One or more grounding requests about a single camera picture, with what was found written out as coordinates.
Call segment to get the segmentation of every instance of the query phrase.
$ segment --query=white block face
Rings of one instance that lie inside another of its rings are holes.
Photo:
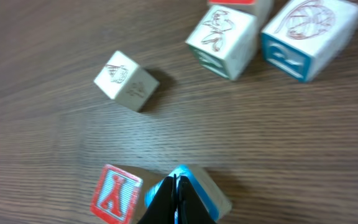
[[[350,41],[358,5],[343,0],[292,0],[262,31],[266,61],[311,81]]]
[[[115,102],[139,111],[159,82],[136,62],[117,51],[94,80]]]
[[[256,17],[223,6],[213,6],[186,43],[200,64],[235,80],[256,53]]]
[[[257,17],[258,26],[262,26],[272,11],[274,0],[208,0],[209,5],[221,5],[237,9]]]

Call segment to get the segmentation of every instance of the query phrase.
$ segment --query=tabletop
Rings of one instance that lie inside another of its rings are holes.
[[[230,82],[185,44],[207,10],[0,0],[0,223],[103,223],[90,203],[105,164],[204,167],[233,203],[219,223],[358,223],[358,29],[309,84],[260,51]],[[161,82],[141,113],[93,83],[116,50]]]

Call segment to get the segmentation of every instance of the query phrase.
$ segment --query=cube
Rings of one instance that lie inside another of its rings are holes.
[[[137,223],[146,211],[146,191],[161,178],[139,167],[107,164],[96,186],[91,212],[111,224]]]
[[[262,31],[264,59],[309,82],[348,44],[357,25],[357,4],[291,0]]]
[[[258,26],[262,26],[272,11],[273,0],[208,0],[209,5],[219,4],[232,9],[252,14],[258,19]]]
[[[177,184],[179,183],[181,176],[189,178],[192,186],[201,201],[204,203],[205,208],[213,220],[217,221],[231,211],[232,203],[229,199],[227,199],[225,194],[203,168],[196,165],[180,165],[176,167],[168,176],[173,177],[174,174],[177,175]],[[152,203],[152,200],[158,192],[162,181],[153,186],[146,193],[146,207],[149,207]]]
[[[186,43],[200,64],[236,80],[257,51],[255,16],[224,6],[213,6]]]
[[[122,52],[117,51],[94,80],[115,102],[139,111],[159,82]]]

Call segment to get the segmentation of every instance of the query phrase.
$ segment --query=red letter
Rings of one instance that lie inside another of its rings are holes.
[[[121,217],[121,211],[119,209],[119,191],[121,190],[122,184],[125,182],[125,178],[114,175],[114,187],[110,194],[103,200],[100,205],[104,209],[109,208],[109,202],[112,202],[111,213],[115,214],[118,217]]]

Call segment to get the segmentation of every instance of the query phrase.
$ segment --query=wood grain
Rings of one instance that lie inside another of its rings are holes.
[[[89,205],[106,163],[205,167],[234,203],[220,223],[358,223],[358,30],[309,85],[260,53],[228,82],[184,43],[206,10],[0,0],[0,223],[102,223]],[[93,84],[115,50],[162,83],[142,113]]]

